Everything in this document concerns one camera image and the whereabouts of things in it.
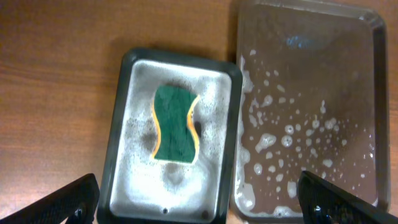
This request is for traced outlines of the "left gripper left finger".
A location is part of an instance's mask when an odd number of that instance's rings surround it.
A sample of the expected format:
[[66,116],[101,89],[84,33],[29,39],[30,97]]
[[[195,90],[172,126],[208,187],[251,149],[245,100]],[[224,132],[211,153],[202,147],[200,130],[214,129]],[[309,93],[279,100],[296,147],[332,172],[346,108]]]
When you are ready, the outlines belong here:
[[92,223],[99,197],[95,175],[86,174],[1,219],[1,223]]

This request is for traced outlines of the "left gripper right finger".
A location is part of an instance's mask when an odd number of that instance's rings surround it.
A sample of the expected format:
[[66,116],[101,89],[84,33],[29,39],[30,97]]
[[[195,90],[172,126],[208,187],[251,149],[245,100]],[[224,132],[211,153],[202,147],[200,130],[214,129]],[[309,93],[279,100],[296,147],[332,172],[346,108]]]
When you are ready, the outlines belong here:
[[397,217],[309,171],[300,175],[297,196],[305,224],[397,224]]

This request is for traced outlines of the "yellow green sponge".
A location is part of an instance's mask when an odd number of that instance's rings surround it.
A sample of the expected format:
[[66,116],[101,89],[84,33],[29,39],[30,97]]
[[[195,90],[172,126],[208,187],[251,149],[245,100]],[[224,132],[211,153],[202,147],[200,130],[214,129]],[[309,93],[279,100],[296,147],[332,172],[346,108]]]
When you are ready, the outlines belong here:
[[177,86],[158,87],[152,104],[157,132],[154,159],[184,163],[195,160],[199,137],[193,110],[199,99],[198,95]]

